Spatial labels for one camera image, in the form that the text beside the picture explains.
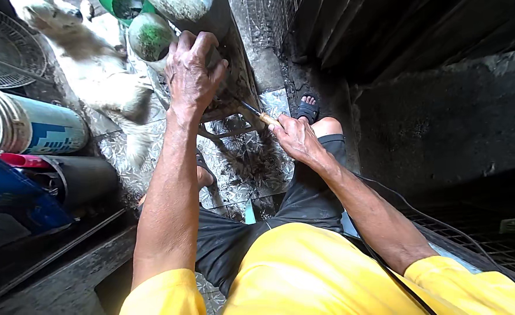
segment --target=screwdriver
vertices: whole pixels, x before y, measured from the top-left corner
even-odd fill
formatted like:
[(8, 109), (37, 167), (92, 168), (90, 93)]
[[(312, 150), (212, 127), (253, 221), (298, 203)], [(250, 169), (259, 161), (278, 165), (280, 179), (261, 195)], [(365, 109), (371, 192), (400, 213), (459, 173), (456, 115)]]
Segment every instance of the screwdriver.
[(252, 113), (254, 113), (255, 115), (257, 115), (259, 117), (259, 120), (261, 120), (262, 122), (264, 122), (265, 124), (267, 125), (278, 125), (279, 127), (283, 127), (281, 126), (281, 123), (278, 122), (276, 119), (273, 119), (273, 117), (269, 116), (268, 114), (266, 114), (265, 112), (262, 112), (260, 113), (259, 111), (257, 111), (257, 109), (253, 108), (252, 106), (250, 106), (250, 104), (244, 102), (243, 100), (241, 99), (238, 99), (236, 98), (240, 103), (242, 103), (242, 105), (244, 105), (244, 107), (246, 107), (249, 111), (251, 111)]

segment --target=black cable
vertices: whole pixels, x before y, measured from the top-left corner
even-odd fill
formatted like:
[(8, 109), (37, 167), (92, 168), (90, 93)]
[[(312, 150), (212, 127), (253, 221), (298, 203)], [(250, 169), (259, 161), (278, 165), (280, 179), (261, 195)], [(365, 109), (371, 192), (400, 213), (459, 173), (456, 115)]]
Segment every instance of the black cable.
[(358, 227), (355, 225), (353, 219), (351, 218), (351, 216), (347, 213), (347, 215), (349, 216), (349, 219), (351, 220), (351, 223), (355, 226), (355, 230), (357, 231), (357, 234), (359, 235), (359, 238), (362, 240), (363, 244), (365, 244), (365, 247), (366, 249), (368, 250), (368, 252), (370, 253), (370, 255), (372, 256), (372, 258), (374, 258), (378, 264), (380, 265), (380, 267), (382, 269), (384, 269), (384, 271), (386, 271), (386, 273), (392, 278), (394, 279), (394, 281), (399, 284), (401, 286), (401, 288), (407, 292), (407, 294), (412, 297), (415, 301), (417, 301), (417, 303), (419, 303), (419, 305), (425, 309), (425, 311), (427, 311), (428, 314), (430, 315), (437, 315), (435, 311), (433, 311), (430, 306), (428, 304), (426, 304), (425, 301), (423, 301), (423, 299), (417, 295), (417, 293), (415, 293), (413, 290), (411, 290), (411, 288), (409, 288), (407, 286), (407, 284), (403, 283), (403, 281), (401, 281), (401, 279), (399, 279), (393, 272), (392, 270), (390, 270), (385, 264), (384, 262), (382, 262), (382, 260), (380, 259), (380, 256), (374, 251), (374, 249), (372, 249), (372, 247), (370, 247), (370, 245), (368, 245), (368, 243), (366, 242), (365, 238), (362, 237), (362, 235), (360, 234), (360, 231), (358, 229)]
[[(400, 194), (399, 192), (397, 192), (397, 191), (395, 191), (395, 190), (392, 190), (391, 188), (388, 188), (388, 187), (384, 186), (382, 183), (380, 183), (380, 182), (378, 182), (378, 181), (375, 181), (374, 179), (366, 178), (366, 177), (361, 176), (361, 175), (359, 175), (359, 174), (357, 174), (357, 173), (353, 173), (353, 174), (354, 174), (356, 177), (359, 177), (360, 179), (362, 179), (363, 181), (376, 183), (376, 184), (380, 185), (382, 188), (384, 188), (384, 189), (386, 189), (386, 190), (388, 190), (388, 191), (393, 192), (397, 197), (400, 197), (400, 198), (401, 198), (401, 200), (402, 200), (402, 201), (403, 201), (403, 202), (404, 202), (404, 203), (405, 203), (405, 204), (406, 204), (406, 205), (407, 205), (411, 210), (415, 211), (416, 213), (418, 213), (418, 214), (422, 215), (422, 216), (423, 216), (423, 217), (425, 217), (425, 218), (429, 218), (430, 220), (433, 220), (434, 222), (436, 222), (436, 223), (438, 223), (438, 224), (441, 224), (441, 225), (445, 226), (446, 228), (448, 228), (448, 229), (450, 229), (450, 230), (453, 230), (454, 232), (456, 232), (456, 233), (458, 233), (458, 234), (462, 235), (463, 237), (465, 237), (466, 239), (468, 239), (471, 243), (473, 243), (473, 245), (475, 245), (475, 247), (477, 247), (477, 249), (481, 252), (481, 254), (483, 254), (483, 255), (485, 256), (485, 258), (487, 258), (489, 261), (491, 261), (491, 263), (492, 263), (492, 264), (493, 264), (493, 265), (494, 265), (494, 266), (495, 266), (499, 271), (501, 271), (501, 270), (503, 270), (503, 269), (504, 269), (504, 267), (503, 267), (503, 266), (499, 265), (499, 264), (498, 264), (498, 263), (497, 263), (497, 262), (496, 262), (496, 261), (495, 261), (495, 260), (494, 260), (494, 259), (493, 259), (493, 258), (492, 258), (492, 257), (491, 257), (487, 252), (486, 252), (486, 251), (485, 251), (485, 249), (483, 249), (483, 247), (481, 247), (481, 245), (479, 245), (479, 243), (478, 243), (476, 240), (472, 239), (469, 235), (465, 234), (464, 232), (462, 232), (462, 231), (458, 230), (457, 228), (455, 228), (455, 227), (453, 227), (453, 226), (451, 226), (451, 225), (449, 225), (449, 224), (447, 224), (447, 223), (442, 222), (441, 220), (438, 220), (438, 219), (436, 219), (436, 218), (433, 218), (433, 217), (431, 217), (431, 216), (429, 216), (429, 215), (427, 215), (427, 214), (425, 214), (425, 213), (423, 213), (423, 212), (421, 212), (421, 211), (419, 211), (419, 210), (415, 209), (411, 204), (409, 204), (409, 203), (408, 203), (408, 201), (405, 199), (405, 197), (401, 196), (401, 194)], [(363, 240), (363, 242), (364, 242), (365, 246), (367, 247), (367, 249), (369, 249), (369, 247), (370, 247), (370, 246), (366, 244), (366, 241), (365, 241), (362, 237), (361, 237), (361, 239)], [(503, 275), (507, 276), (510, 280), (512, 280), (512, 282), (513, 282), (513, 283), (515, 283), (515, 279), (514, 279), (513, 277), (511, 277), (511, 276), (510, 276), (510, 275), (508, 275), (508, 274), (503, 274)]]

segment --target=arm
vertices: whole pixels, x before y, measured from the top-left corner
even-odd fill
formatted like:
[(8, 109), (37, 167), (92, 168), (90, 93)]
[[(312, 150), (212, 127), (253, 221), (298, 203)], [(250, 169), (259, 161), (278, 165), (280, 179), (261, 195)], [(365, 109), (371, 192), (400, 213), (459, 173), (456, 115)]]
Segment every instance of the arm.
[(403, 275), (413, 262), (438, 255), (411, 221), (325, 150), (306, 121), (281, 115), (279, 122), (283, 128), (269, 128), (282, 148), (324, 179), (367, 243), (394, 271)]
[(218, 46), (212, 33), (185, 31), (170, 45), (166, 78), (171, 104), (162, 151), (150, 181), (137, 229), (133, 287), (164, 271), (195, 268), (199, 195), (195, 161), (198, 124), (225, 74), (228, 62), (213, 71), (205, 55)]

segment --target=white bucket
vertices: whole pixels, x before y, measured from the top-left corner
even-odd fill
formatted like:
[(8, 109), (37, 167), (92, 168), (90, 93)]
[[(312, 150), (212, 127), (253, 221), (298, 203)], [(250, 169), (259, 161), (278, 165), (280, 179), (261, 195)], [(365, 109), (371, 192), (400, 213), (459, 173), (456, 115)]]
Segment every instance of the white bucket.
[(74, 111), (0, 91), (0, 152), (64, 154), (88, 141), (88, 128)]

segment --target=wooden handle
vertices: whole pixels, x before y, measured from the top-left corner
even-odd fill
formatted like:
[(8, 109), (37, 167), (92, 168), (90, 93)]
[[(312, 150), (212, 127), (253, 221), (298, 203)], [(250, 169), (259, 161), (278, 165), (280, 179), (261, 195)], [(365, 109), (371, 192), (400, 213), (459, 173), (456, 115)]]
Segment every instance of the wooden handle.
[(259, 116), (259, 120), (266, 123), (267, 125), (278, 125), (281, 128), (283, 127), (283, 126), (281, 126), (280, 122), (278, 122), (276, 119), (273, 119), (271, 116), (269, 116), (266, 113), (261, 113), (261, 115)]

